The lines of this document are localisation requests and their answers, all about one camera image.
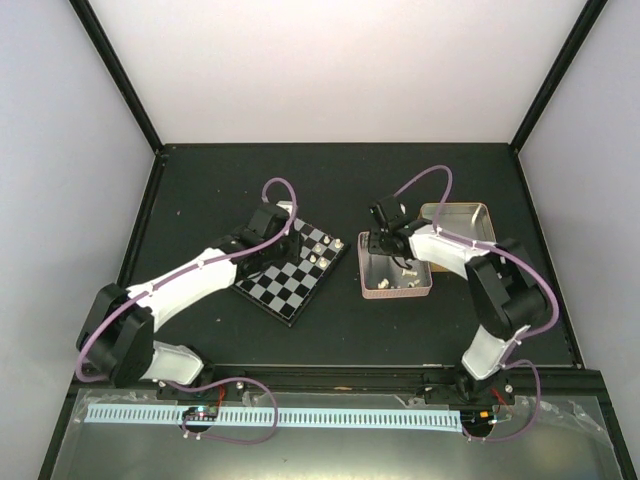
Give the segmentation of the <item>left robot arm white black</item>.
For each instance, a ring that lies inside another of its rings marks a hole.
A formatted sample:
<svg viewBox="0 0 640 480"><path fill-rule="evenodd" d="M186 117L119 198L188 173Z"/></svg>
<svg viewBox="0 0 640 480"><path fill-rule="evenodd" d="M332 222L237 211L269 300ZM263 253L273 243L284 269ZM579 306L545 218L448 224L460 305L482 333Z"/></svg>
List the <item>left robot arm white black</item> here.
<svg viewBox="0 0 640 480"><path fill-rule="evenodd" d="M300 235L296 206L264 202L250 221L216 240L196 258L150 281L126 288L114 283L98 291L76 347L76 376L83 382L89 364L95 380L125 387L139 380L179 384L193 399L214 388L213 372L193 349L156 340L169 320L201 299L274 264L295 259Z"/></svg>

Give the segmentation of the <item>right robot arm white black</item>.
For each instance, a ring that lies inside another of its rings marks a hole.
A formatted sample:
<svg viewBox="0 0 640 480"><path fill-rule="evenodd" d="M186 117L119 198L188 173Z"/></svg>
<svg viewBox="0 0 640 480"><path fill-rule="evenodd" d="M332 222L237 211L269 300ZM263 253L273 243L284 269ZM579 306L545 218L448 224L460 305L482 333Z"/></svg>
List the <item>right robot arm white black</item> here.
<svg viewBox="0 0 640 480"><path fill-rule="evenodd" d="M468 282L478 329L456 368L454 388L462 401L479 402L491 379L511 366L515 347L558 321L553 290L518 241L482 242L444 230L434 218L412 219L393 195L376 201L370 212L376 226L369 232L369 253L434 263Z"/></svg>

